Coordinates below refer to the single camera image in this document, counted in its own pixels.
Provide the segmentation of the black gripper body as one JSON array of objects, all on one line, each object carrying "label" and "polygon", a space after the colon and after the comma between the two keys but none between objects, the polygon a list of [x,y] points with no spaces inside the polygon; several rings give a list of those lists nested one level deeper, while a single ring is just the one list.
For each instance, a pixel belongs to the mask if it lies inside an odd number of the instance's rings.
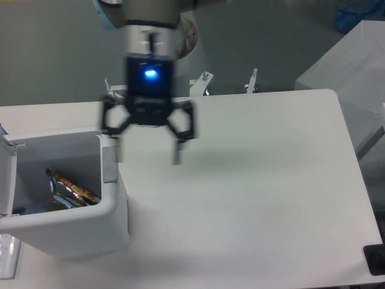
[{"label": "black gripper body", "polygon": [[167,126],[174,110],[174,59],[170,57],[128,54],[126,80],[128,90],[124,106],[129,117],[124,126]]}]

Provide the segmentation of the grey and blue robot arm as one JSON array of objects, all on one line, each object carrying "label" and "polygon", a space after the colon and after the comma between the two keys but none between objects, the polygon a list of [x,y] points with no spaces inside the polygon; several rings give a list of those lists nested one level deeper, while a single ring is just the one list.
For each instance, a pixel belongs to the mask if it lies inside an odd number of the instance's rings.
[{"label": "grey and blue robot arm", "polygon": [[104,26],[126,35],[126,92],[102,96],[101,132],[118,140],[131,125],[166,126],[176,137],[174,163],[183,144],[196,138],[194,104],[174,101],[176,64],[186,39],[182,13],[219,1],[95,1]]}]

